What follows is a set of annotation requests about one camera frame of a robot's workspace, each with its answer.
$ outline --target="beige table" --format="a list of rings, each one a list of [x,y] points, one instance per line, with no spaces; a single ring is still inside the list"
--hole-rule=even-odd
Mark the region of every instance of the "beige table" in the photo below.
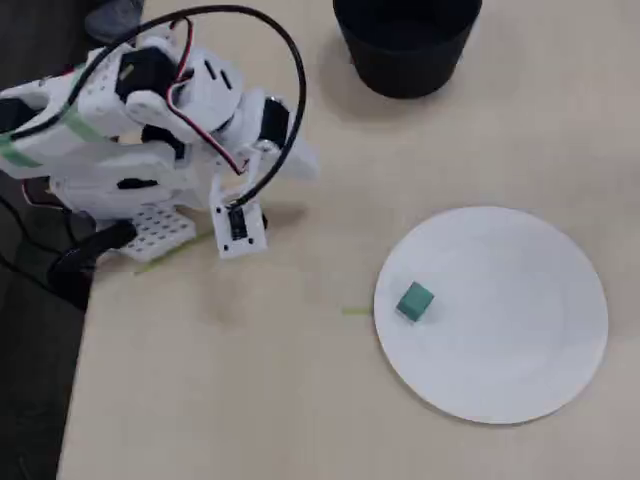
[[[221,262],[205,241],[144,274],[129,262],[102,269],[60,478],[636,478],[640,3],[486,0],[451,84],[416,102],[360,83],[329,0],[245,3],[300,44],[304,132],[322,178],[280,180],[265,193],[263,255]],[[148,0],[147,17],[182,6]],[[279,39],[253,20],[225,20],[200,19],[198,41],[293,102]],[[383,261],[411,227],[487,204],[570,234],[610,307],[593,384],[515,428],[430,409],[388,367],[372,319],[341,313],[370,304]]]

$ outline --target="dark floor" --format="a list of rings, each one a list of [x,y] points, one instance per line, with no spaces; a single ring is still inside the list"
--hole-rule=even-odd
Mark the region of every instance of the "dark floor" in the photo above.
[[[0,0],[0,90],[82,62],[95,47],[83,19],[102,1]],[[32,209],[25,221],[43,243],[68,246],[58,212]],[[43,279],[51,260],[23,243],[15,262]],[[55,479],[83,322],[81,311],[12,278],[0,311],[0,479]]]

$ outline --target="green tape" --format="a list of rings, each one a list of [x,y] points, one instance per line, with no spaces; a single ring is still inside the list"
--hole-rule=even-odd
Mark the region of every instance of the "green tape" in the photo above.
[[[84,64],[79,65],[73,72],[73,80],[71,81],[72,89],[76,83],[78,83],[83,71]],[[85,142],[104,142],[104,137],[82,120],[78,113],[78,106],[75,103],[69,107],[69,110],[67,110],[67,113],[63,115],[60,121]]]
[[[42,165],[24,153],[19,152],[8,134],[0,135],[0,156],[16,167],[37,168]]]
[[[85,142],[104,142],[104,137],[80,118],[78,107],[75,104],[64,114],[61,121]]]

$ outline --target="white perforated plate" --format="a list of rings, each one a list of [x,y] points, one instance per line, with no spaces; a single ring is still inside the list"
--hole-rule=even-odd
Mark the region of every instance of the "white perforated plate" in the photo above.
[[[196,226],[172,209],[145,207],[131,219],[138,236],[120,252],[148,262],[195,238]]]

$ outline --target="green tape mark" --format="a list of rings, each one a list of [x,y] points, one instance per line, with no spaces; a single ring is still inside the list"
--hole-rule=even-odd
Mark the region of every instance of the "green tape mark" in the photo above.
[[[19,152],[8,134],[0,135],[0,156],[16,167],[36,168],[42,165]]]
[[[78,107],[75,104],[64,114],[61,121],[85,142],[104,142],[104,137],[80,118]]]
[[[343,307],[342,314],[345,316],[364,316],[373,315],[373,308],[371,307]]]
[[[206,233],[198,235],[196,238],[192,238],[188,242],[185,242],[182,245],[180,245],[179,247],[176,247],[173,250],[165,253],[163,256],[158,257],[155,260],[151,260],[149,263],[147,263],[147,264],[143,265],[142,267],[140,267],[139,270],[136,270],[133,274],[134,275],[140,275],[141,273],[145,273],[145,272],[148,272],[149,270],[153,270],[158,265],[164,263],[166,260],[168,260],[169,258],[173,257],[177,253],[180,253],[180,252],[186,250],[187,248],[192,247],[196,243],[199,243],[201,240],[204,240],[205,238],[209,238],[209,237],[212,237],[212,236],[213,236],[213,230],[210,230],[210,231],[208,231]]]

